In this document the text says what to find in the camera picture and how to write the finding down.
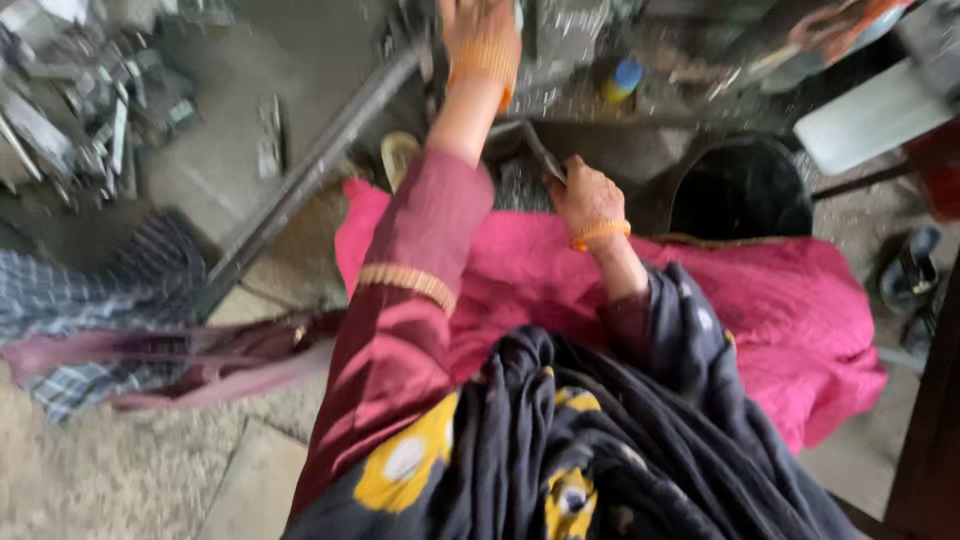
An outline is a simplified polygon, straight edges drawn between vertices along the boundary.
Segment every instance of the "hand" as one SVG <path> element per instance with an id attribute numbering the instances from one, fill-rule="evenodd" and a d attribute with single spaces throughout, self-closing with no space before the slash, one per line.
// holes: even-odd
<path id="1" fill-rule="evenodd" d="M 570 234 L 577 234 L 587 225 L 624 219 L 623 192 L 602 172 L 591 169 L 574 156 L 566 161 L 566 185 L 557 180 L 549 184 L 550 198 L 557 213 L 566 221 Z M 608 245 L 622 234 L 606 234 L 587 240 L 591 252 Z"/>
<path id="2" fill-rule="evenodd" d="M 451 58 L 462 43 L 474 38 L 493 38 L 519 52 L 513 0 L 438 0 L 438 4 Z"/>

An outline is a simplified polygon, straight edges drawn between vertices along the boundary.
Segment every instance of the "woman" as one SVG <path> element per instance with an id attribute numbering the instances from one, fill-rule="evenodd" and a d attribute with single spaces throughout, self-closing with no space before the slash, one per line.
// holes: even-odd
<path id="1" fill-rule="evenodd" d="M 551 195 L 602 276 L 615 357 L 527 326 L 469 381 L 451 364 L 520 45 L 509 0 L 441 8 L 448 98 L 359 273 L 284 537 L 855 538 L 746 398 L 697 284 L 640 262 L 623 194 L 582 160 Z"/>

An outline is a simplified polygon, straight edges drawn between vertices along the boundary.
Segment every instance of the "yellow flower print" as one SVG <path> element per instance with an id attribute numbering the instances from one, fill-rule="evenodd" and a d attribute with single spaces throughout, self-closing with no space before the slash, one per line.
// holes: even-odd
<path id="1" fill-rule="evenodd" d="M 597 401 L 593 394 L 587 392 L 587 390 L 577 388 L 561 388 L 554 395 L 553 404 L 557 408 L 568 406 L 581 412 L 600 410 L 600 402 Z"/>
<path id="2" fill-rule="evenodd" d="M 374 450 L 364 465 L 353 498 L 371 510 L 399 513 L 409 507 L 430 478 L 438 459 L 450 460 L 457 394 L 444 398 L 407 429 Z"/>
<path id="3" fill-rule="evenodd" d="M 548 540 L 587 538 L 587 529 L 597 505 L 597 492 L 593 482 L 585 479 L 580 469 L 557 471 L 547 481 L 544 505 L 546 537 Z"/>

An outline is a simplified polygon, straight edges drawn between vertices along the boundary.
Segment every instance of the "bangle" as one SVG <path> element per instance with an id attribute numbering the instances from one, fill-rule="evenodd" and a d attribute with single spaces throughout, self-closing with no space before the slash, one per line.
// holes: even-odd
<path id="1" fill-rule="evenodd" d="M 357 286 L 360 285 L 389 285 L 415 290 L 436 302 L 447 317 L 457 306 L 457 295 L 440 278 L 402 264 L 364 264 L 357 274 Z"/>
<path id="2" fill-rule="evenodd" d="M 468 38 L 458 44 L 450 58 L 450 76 L 446 89 L 472 75 L 485 75 L 503 85 L 503 99 L 499 112 L 503 112 L 514 99 L 516 70 L 520 64 L 519 51 L 500 39 L 492 37 Z"/>
<path id="3" fill-rule="evenodd" d="M 583 227 L 579 233 L 570 237 L 570 249 L 584 252 L 587 250 L 587 240 L 605 234 L 624 233 L 630 235 L 630 222 L 626 219 L 608 219 L 598 221 Z"/>

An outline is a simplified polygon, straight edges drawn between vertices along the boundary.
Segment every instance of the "plaid fabric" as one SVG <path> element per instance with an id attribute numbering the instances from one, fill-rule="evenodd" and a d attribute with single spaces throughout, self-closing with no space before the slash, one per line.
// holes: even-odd
<path id="1" fill-rule="evenodd" d="M 0 348 L 34 335 L 82 329 L 172 330 L 190 322 L 206 266 L 171 214 L 151 215 L 100 270 L 82 274 L 0 250 Z M 24 387 L 56 423 L 113 394 L 165 386 L 179 363 L 63 365 Z"/>

